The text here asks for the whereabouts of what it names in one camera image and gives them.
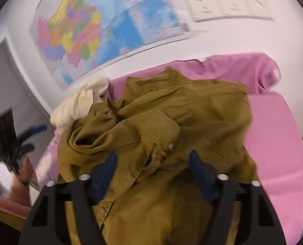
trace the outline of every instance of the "map poster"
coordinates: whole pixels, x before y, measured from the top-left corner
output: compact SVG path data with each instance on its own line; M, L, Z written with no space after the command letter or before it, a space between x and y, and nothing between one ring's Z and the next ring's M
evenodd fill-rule
M30 28L61 88L185 31L171 0L41 0Z

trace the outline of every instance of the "pink bed sheet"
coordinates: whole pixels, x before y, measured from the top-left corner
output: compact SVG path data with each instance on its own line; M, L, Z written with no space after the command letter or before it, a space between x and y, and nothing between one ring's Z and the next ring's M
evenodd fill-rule
M258 174L281 222L288 245L295 245L303 228L303 144L293 115L283 97L269 87L280 80L275 62L263 53L215 55L203 62L174 61L110 82L110 95L123 94L128 76L151 77L173 67L191 79L215 78L243 82L248 87L253 122L244 145L255 160ZM58 178L56 164L60 135L56 135L37 167L42 188Z

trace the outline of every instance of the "olive green shirt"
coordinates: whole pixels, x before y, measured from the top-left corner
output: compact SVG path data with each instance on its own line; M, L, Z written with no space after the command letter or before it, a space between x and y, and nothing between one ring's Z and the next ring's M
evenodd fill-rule
M256 166L242 142L251 118L244 84L193 81L172 68L148 79L129 77L121 99L93 104L67 129L59 170L72 181L116 151L115 175L93 207L106 243L197 244L212 208L188 169L188 153L195 149L218 173L249 183ZM79 244L71 206L70 237Z

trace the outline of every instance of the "wall socket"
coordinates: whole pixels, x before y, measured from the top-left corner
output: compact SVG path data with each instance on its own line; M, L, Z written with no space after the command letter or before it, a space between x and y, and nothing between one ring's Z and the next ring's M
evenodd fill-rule
M219 0L223 13L229 17L246 17L250 15L246 0Z
M194 21L258 17L272 19L267 0L185 0Z
M186 0L186 2L195 21L223 16L217 0Z

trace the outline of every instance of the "white wall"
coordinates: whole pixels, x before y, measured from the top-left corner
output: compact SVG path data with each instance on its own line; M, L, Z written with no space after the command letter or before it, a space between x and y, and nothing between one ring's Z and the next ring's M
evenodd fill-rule
M9 0L0 13L0 40L10 51L25 81L50 112L86 80L62 92L46 69L28 29L40 0ZM96 71L110 78L167 63L212 54L263 51L278 63L282 81L275 88L286 99L303 131L303 9L296 0L269 0L275 21L219 19L190 22L199 37L163 45Z
M5 188L6 191L9 191L11 188L12 174L7 170L4 164L0 164L0 181L2 187Z

